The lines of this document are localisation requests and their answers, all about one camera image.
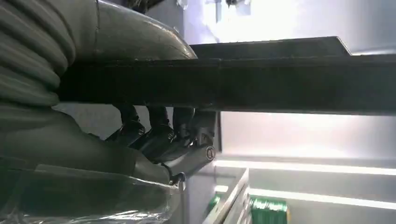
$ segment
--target pipe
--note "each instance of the pipe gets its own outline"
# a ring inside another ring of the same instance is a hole
[[[0,157],[169,182],[165,168],[51,106],[75,61],[196,58],[176,31],[100,0],[3,0],[0,40]]]

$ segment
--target plastic wrap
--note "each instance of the plastic wrap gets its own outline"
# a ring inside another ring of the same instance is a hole
[[[40,165],[11,176],[0,224],[162,224],[180,203],[177,187],[125,175]]]

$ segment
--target fluorescent light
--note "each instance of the fluorescent light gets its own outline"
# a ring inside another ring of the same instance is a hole
[[[223,185],[218,185],[215,188],[215,191],[217,191],[217,192],[226,192],[227,190],[228,190],[228,187],[223,186]],[[249,189],[249,194],[255,195],[255,196],[276,197],[276,198],[303,200],[303,201],[311,201],[311,202],[347,204],[347,205],[364,206],[364,207],[371,207],[371,208],[396,210],[396,203],[371,201],[371,200],[348,198],[348,197],[315,195],[315,194],[277,191],[277,190],[265,190],[265,189]]]
[[[287,162],[217,160],[214,162],[214,165],[217,167],[233,167],[233,168],[311,171],[311,172],[344,173],[344,174],[396,175],[396,169],[390,169],[390,168],[353,167],[353,166],[336,166],[336,165],[322,165],[322,164],[287,163]]]

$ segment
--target metal beam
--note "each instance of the metal beam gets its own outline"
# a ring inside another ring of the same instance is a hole
[[[349,56],[336,36],[260,42],[211,43],[191,45],[199,59],[257,59],[280,57]]]
[[[62,101],[215,111],[396,113],[396,56],[76,64]]]

